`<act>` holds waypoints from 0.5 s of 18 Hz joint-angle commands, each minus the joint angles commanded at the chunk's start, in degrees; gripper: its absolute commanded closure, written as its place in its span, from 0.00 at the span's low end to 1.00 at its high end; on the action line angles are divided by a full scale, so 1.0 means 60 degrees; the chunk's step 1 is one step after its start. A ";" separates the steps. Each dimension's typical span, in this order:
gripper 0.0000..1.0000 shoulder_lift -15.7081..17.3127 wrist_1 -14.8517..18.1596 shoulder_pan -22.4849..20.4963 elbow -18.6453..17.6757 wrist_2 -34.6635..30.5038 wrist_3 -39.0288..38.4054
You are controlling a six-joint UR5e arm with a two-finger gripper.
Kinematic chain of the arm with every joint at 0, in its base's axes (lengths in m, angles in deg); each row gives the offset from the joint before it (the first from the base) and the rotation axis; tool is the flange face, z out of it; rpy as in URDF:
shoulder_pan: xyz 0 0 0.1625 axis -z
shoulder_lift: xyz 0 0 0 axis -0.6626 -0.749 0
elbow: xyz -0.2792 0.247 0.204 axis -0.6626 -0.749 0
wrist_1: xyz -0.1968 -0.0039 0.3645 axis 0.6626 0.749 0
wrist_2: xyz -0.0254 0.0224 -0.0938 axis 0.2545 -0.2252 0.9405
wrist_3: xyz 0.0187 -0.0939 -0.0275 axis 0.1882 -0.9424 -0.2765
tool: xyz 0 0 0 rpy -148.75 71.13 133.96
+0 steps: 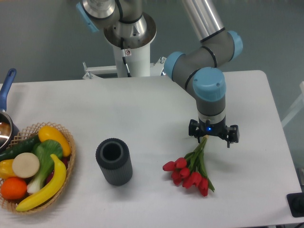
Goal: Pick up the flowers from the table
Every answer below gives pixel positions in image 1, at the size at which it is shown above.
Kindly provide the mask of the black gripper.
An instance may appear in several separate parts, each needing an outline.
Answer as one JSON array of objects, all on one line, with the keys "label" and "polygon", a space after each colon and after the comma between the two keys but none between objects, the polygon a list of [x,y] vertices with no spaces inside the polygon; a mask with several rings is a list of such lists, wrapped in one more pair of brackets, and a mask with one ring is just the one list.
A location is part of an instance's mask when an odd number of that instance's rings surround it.
[{"label": "black gripper", "polygon": [[193,136],[200,143],[200,138],[205,135],[216,136],[223,138],[227,142],[229,148],[231,144],[239,142],[239,128],[238,125],[226,126],[226,120],[223,119],[218,123],[204,123],[201,120],[190,120],[188,126],[189,136]]}]

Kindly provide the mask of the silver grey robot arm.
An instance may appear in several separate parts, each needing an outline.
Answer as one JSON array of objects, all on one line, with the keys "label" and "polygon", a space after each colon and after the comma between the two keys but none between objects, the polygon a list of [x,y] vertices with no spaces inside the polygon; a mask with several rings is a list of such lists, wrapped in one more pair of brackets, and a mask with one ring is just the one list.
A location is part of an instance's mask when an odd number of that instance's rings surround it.
[{"label": "silver grey robot arm", "polygon": [[[163,72],[196,100],[198,119],[191,120],[189,135],[216,136],[228,144],[239,141],[237,125],[226,125],[226,82],[219,67],[243,49],[241,37],[227,31],[210,0],[182,2],[200,48],[190,54],[171,53]],[[119,77],[149,76],[150,44],[156,24],[143,11],[140,0],[81,0],[77,9],[92,32],[103,31],[112,45]]]}]

